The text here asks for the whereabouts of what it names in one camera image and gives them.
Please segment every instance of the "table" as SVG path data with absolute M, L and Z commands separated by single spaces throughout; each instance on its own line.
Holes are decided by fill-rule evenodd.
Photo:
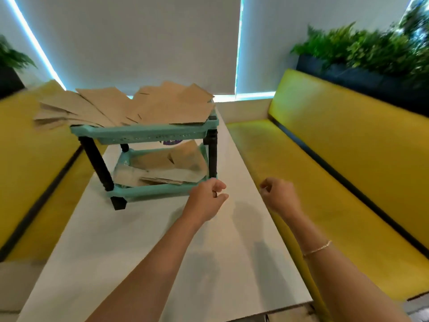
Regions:
M 217 171 L 230 197 L 190 244 L 162 322 L 226 322 L 312 300 L 219 119 Z M 160 144 L 133 145 L 139 146 Z M 110 170 L 120 152 L 119 145 L 107 148 Z M 93 176 L 18 322 L 83 322 L 149 253 L 186 200 L 132 201 L 115 211 Z

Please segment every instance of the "gold bracelet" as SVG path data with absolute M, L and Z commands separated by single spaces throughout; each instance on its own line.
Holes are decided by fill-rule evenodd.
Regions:
M 329 240 L 329 241 L 328 241 L 328 243 L 326 243 L 325 245 L 323 245 L 323 246 L 322 246 L 322 247 L 320 247 L 319 249 L 316 249 L 316 250 L 314 250 L 314 251 L 311 251 L 311 252 L 308 252 L 308 253 L 306 253 L 306 254 L 303 254 L 303 258 L 308 257 L 310 254 L 313 254 L 313 253 L 319 252 L 319 251 L 321 251 L 321 250 L 323 250 L 323 249 L 326 249 L 329 245 L 331 245 L 331 243 L 332 243 L 332 241 L 331 241 L 331 240 Z

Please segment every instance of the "black shelf leg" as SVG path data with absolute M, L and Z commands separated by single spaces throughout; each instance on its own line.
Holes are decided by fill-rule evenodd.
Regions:
M 121 149 L 123 152 L 128 152 L 128 150 L 130 150 L 130 146 L 127 143 L 121 143 Z
M 110 172 L 107 169 L 106 164 L 104 163 L 103 157 L 98 151 L 98 148 L 95 145 L 94 140 L 87 136 L 80 136 L 79 141 L 83 146 L 83 149 L 85 149 L 86 155 L 88 156 L 89 161 L 92 164 L 92 167 L 97 173 L 98 178 L 100 179 L 100 182 L 103 184 L 104 189 L 106 191 L 112 191 L 113 188 L 115 187 L 115 184 L 113 183 L 113 179 L 110 176 Z M 126 200 L 124 198 L 111 197 L 110 200 L 115 210 L 125 209 Z
M 217 129 L 207 130 L 203 143 L 208 146 L 208 176 L 217 177 Z

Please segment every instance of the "forearm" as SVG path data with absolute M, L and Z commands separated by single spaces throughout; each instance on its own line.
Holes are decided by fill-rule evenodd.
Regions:
M 200 227 L 190 217 L 180 217 L 87 322 L 158 321 L 186 249 Z
M 304 214 L 281 215 L 303 253 L 319 249 L 326 236 Z M 409 322 L 409 318 L 333 244 L 306 258 L 314 282 L 335 322 Z

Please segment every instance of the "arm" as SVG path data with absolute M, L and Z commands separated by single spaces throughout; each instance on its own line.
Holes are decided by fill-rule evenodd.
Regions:
M 225 188 L 214 178 L 193 188 L 182 216 L 86 322 L 158 321 L 192 238 L 228 199 L 213 192 Z
M 328 243 L 328 238 L 302 212 L 292 183 L 267 178 L 260 187 L 265 204 L 286 222 L 304 254 Z M 306 261 L 335 322 L 410 322 L 334 245 L 308 254 Z

